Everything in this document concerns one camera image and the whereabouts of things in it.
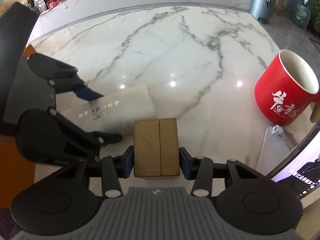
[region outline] red mug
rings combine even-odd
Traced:
[[[283,49],[259,78],[254,97],[271,122],[289,125],[311,102],[320,100],[318,79],[305,60]]]

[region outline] black device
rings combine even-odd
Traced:
[[[14,239],[300,239],[302,206],[288,189],[237,160],[213,163],[179,149],[191,194],[182,187],[130,188],[134,147],[99,162],[75,161],[24,190],[11,213],[23,230]],[[89,189],[101,177],[103,197]],[[224,178],[211,197],[212,178]]]
[[[102,95],[88,88],[68,64],[39,53],[22,57],[37,18],[18,2],[0,18],[0,135],[15,136],[19,151],[31,161],[55,165],[79,158],[94,161],[102,146],[122,137],[84,132],[57,113],[56,94],[73,91],[87,101]]]

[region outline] metal bolt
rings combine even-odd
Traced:
[[[196,189],[193,191],[193,195],[195,195],[196,197],[206,197],[207,195],[209,195],[209,191],[207,191],[206,189]]]
[[[121,192],[117,189],[109,189],[105,192],[108,198],[116,198],[121,196]]]
[[[55,109],[53,109],[53,108],[51,108],[49,112],[53,116],[55,116],[57,114],[57,111]]]

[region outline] gray rubber base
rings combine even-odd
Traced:
[[[302,240],[294,230],[257,236],[227,224],[207,198],[187,194],[183,187],[135,188],[106,199],[83,227],[59,236],[20,232],[14,240]]]

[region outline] black circular joint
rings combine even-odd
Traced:
[[[280,201],[276,196],[269,193],[253,192],[243,198],[243,205],[253,213],[268,214],[279,208]]]
[[[35,184],[18,194],[11,214],[24,231],[43,236],[68,233],[88,223],[98,211],[98,199],[69,179]]]
[[[286,232],[302,215],[297,196],[264,177],[233,181],[218,195],[215,206],[227,223],[255,235]]]
[[[71,198],[61,192],[46,192],[39,195],[33,202],[36,210],[44,214],[55,214],[66,210]]]

